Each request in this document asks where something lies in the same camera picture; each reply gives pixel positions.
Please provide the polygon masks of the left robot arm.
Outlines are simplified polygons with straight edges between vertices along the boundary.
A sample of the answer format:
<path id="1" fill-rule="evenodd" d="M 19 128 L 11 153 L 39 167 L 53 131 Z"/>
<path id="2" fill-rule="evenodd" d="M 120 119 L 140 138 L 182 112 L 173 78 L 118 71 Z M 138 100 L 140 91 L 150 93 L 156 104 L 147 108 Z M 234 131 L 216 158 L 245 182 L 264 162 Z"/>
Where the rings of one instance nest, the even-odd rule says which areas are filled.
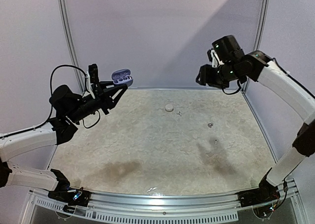
<path id="1" fill-rule="evenodd" d="M 67 85 L 57 87 L 49 99 L 56 116 L 44 125 L 28 128 L 25 132 L 13 132 L 0 137 L 0 185 L 25 186 L 54 191 L 62 201 L 70 201 L 73 190 L 69 181 L 58 170 L 40 170 L 13 164 L 10 159 L 38 148 L 60 145 L 70 141 L 77 125 L 87 116 L 102 110 L 108 114 L 124 92 L 127 84 L 111 81 L 94 85 L 87 96 L 75 94 Z"/>

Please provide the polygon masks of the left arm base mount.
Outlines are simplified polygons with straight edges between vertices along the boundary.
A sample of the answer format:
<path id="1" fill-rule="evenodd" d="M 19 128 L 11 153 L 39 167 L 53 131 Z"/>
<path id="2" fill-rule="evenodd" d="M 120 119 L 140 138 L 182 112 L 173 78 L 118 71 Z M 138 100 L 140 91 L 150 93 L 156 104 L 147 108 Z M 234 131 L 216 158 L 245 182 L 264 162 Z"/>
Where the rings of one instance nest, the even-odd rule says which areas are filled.
<path id="1" fill-rule="evenodd" d="M 70 186 L 57 187 L 54 191 L 48 192 L 48 197 L 57 201 L 67 203 L 68 206 L 87 207 L 91 198 L 91 192 L 83 189 L 76 189 Z"/>

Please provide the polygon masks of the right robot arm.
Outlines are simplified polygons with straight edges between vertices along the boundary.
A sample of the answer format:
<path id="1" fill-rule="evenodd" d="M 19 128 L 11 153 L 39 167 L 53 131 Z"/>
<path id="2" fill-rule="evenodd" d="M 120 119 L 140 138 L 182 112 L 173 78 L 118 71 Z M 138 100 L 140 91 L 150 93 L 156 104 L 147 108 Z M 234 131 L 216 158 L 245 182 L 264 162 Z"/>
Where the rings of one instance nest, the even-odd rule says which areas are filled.
<path id="1" fill-rule="evenodd" d="M 214 41 L 207 55 L 210 64 L 200 67 L 195 79 L 197 84 L 224 90 L 229 88 L 231 81 L 241 86 L 251 79 L 270 89 L 303 120 L 291 149 L 268 171 L 260 188 L 254 192 L 258 202 L 265 202 L 273 195 L 273 187 L 281 184 L 306 157 L 315 152 L 315 97 L 280 67 L 276 59 L 261 51 L 245 54 L 233 35 Z"/>

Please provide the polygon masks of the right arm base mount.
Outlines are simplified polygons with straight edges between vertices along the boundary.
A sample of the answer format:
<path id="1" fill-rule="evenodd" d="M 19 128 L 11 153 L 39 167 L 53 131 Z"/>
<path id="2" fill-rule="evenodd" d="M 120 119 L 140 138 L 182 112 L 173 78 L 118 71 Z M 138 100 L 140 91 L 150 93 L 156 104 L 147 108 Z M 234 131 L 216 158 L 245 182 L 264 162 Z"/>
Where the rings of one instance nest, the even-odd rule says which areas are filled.
<path id="1" fill-rule="evenodd" d="M 272 186 L 266 176 L 259 182 L 257 188 L 240 191 L 236 193 L 241 207 L 248 207 L 265 202 L 280 200 L 280 193 L 277 186 Z"/>

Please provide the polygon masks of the blue earbud charging case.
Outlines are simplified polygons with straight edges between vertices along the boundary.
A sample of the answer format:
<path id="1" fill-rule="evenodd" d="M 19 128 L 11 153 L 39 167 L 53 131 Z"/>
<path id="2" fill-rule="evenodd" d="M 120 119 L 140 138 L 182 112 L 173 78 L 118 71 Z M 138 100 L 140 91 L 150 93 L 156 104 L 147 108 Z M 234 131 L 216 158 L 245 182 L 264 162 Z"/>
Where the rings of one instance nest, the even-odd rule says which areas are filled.
<path id="1" fill-rule="evenodd" d="M 126 84 L 128 87 L 130 87 L 133 84 L 133 78 L 131 81 L 123 81 L 123 78 L 125 78 L 126 76 L 132 77 L 131 71 L 129 69 L 120 69 L 114 71 L 111 75 L 111 78 L 115 86 Z"/>

